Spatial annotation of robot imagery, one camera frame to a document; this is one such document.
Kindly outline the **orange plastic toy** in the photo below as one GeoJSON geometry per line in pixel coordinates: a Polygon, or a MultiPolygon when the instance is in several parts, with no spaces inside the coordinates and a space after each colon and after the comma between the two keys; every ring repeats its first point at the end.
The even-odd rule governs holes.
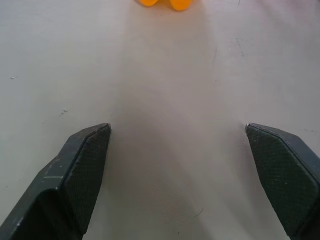
{"type": "Polygon", "coordinates": [[[193,3],[194,0],[134,0],[141,6],[150,8],[153,6],[165,6],[174,11],[185,11],[193,3]]]}

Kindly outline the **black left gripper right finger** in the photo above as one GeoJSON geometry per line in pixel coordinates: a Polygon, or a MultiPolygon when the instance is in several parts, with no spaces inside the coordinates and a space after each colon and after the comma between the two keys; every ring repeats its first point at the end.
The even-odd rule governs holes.
{"type": "Polygon", "coordinates": [[[298,136],[245,127],[260,183],[290,240],[320,240],[320,158],[298,136]]]}

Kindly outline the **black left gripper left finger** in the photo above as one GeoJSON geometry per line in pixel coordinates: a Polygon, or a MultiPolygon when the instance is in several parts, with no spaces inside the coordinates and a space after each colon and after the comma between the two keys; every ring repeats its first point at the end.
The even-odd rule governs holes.
{"type": "Polygon", "coordinates": [[[0,226],[0,240],[82,240],[100,192],[108,123],[71,135],[0,226]]]}

